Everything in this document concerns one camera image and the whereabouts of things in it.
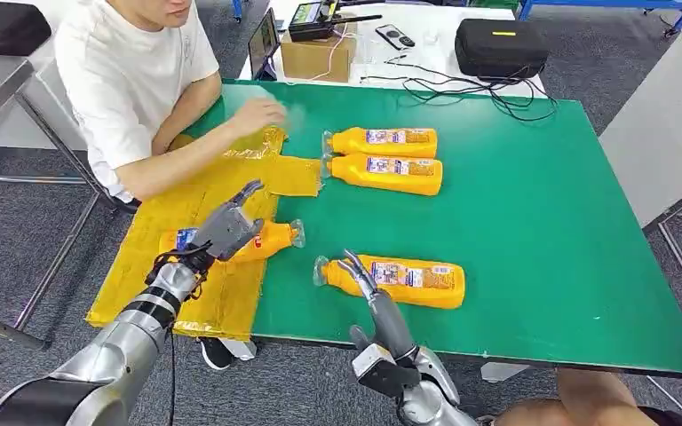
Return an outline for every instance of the green tabletop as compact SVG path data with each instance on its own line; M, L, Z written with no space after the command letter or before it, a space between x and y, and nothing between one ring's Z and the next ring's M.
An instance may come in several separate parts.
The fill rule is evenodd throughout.
M433 127L445 176L435 197L337 179L317 198L282 197L276 220L301 218L307 243L268 261L255 335L341 343L352 324L370 331L362 298L313 285L314 259L348 248L464 268L460 308L400 304L436 351L682 375L681 311L578 102L524 123L487 97L420 105L405 91L238 82L190 133L268 93L289 110L286 155L318 158L324 130ZM537 99L524 114L548 108Z

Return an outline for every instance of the gray carpet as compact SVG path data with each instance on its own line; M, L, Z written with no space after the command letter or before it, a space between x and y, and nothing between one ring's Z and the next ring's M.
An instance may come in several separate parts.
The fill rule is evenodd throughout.
M232 18L230 2L198 2L224 77L236 77L246 41L266 7L244 6L244 22ZM668 48L665 26L638 11L537 7L531 20L543 24L552 58L543 81L557 98L580 99L595 129L602 131L648 70ZM54 153L0 148L0 173L67 174ZM82 187L0 185L0 319L14 320L90 193ZM45 352L27 351L0 338L0 394L55 368L97 330L83 320L131 222L97 207L75 249L61 268L28 331L55 343ZM673 223L682 244L682 219ZM682 309L682 274L657 234L650 244ZM353 353L336 348L266 343L259 356L225 372L205 367L191 339L177 337L178 394L175 424L283 425L396 424L390 401L355 384ZM134 424L165 424L171 359L161 357L132 415ZM490 385L480 364L448 356L446 366L472 414L498 413L521 398L554 396L554 373L530 369ZM682 380L657 379L682 402ZM638 401L678 410L645 377L624 376Z

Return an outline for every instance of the black bag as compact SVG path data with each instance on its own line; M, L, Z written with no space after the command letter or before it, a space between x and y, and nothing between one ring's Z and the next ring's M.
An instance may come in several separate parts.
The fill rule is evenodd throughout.
M49 38L51 26L34 5L0 2L0 55L29 56Z
M533 25L521 20L462 20L456 31L456 60L466 75L529 78L548 60Z

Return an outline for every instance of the laptop screen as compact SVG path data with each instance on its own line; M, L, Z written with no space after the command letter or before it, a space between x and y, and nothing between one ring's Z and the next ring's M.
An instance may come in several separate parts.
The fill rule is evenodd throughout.
M262 71L268 58L273 56L278 49L278 33L275 31L275 17L273 8L268 9L266 16L260 21L258 29L250 39L250 65L252 67L252 79Z

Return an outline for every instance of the orange detergent bottle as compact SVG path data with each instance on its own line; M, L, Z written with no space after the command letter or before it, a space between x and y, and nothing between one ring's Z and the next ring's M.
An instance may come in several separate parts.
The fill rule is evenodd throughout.
M194 238L197 228L184 228L178 231L164 233L159 241L161 252L172 249L183 250L185 245ZM290 224L276 224L265 221L263 230L257 237L236 252L229 263L249 262L267 259L288 246L302 248L305 246L305 227L297 219Z
M364 256L360 260L375 283L396 302L455 309L464 301L466 276L455 264L393 257ZM330 285L353 296L362 296L360 286L341 269L339 260L324 256L315 260L313 281L316 286Z
M322 175L347 184L390 189L403 193L435 195L443 182L443 163L438 160L349 154L323 156Z
M362 129L352 127L322 134L325 154L365 153L416 158L435 158L438 133L435 129Z

